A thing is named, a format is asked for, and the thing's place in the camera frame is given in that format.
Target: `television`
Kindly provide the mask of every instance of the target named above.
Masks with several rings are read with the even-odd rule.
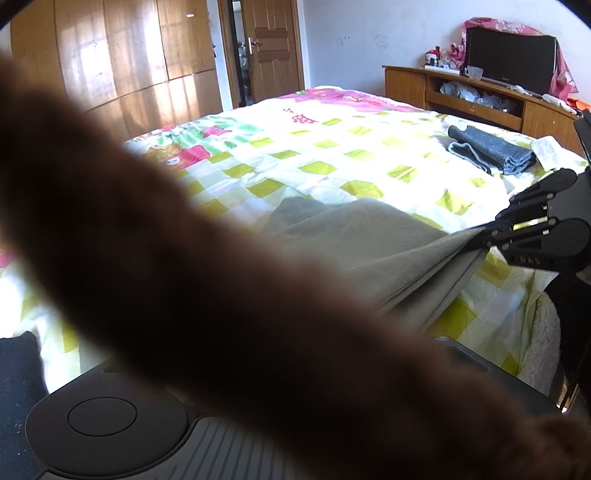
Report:
[[[484,78],[543,95],[550,91],[558,41],[549,35],[527,37],[482,27],[467,29],[466,59]]]

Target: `plastic cup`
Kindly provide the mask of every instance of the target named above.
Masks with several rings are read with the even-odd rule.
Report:
[[[468,65],[466,70],[468,72],[468,78],[473,80],[480,80],[482,78],[482,74],[484,73],[484,70],[482,70],[480,67],[472,67],[470,65]]]

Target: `folded towel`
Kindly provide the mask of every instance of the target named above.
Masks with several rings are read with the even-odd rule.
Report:
[[[498,168],[505,175],[517,175],[535,163],[535,154],[523,147],[468,125],[460,130],[452,125],[447,134],[458,140],[447,148],[449,152],[484,170],[489,175]]]

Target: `white cloth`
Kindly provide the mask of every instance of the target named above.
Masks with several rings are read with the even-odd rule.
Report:
[[[550,393],[550,387],[560,360],[560,319],[550,297],[543,293],[535,309],[530,347],[525,354],[519,378],[530,387]]]
[[[566,110],[567,112],[573,113],[575,115],[577,114],[577,111],[574,108],[569,107],[564,100],[556,98],[549,93],[542,95],[542,100],[551,103],[552,105],[559,106],[562,110]]]
[[[571,168],[579,171],[584,158],[560,146],[554,137],[542,137],[531,143],[538,161],[546,171],[556,168]]]

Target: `blurry brown object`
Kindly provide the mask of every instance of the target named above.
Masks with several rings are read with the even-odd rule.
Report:
[[[10,62],[0,72],[3,237],[138,372],[274,437],[319,480],[591,478],[586,427],[530,419],[318,269],[194,211]]]

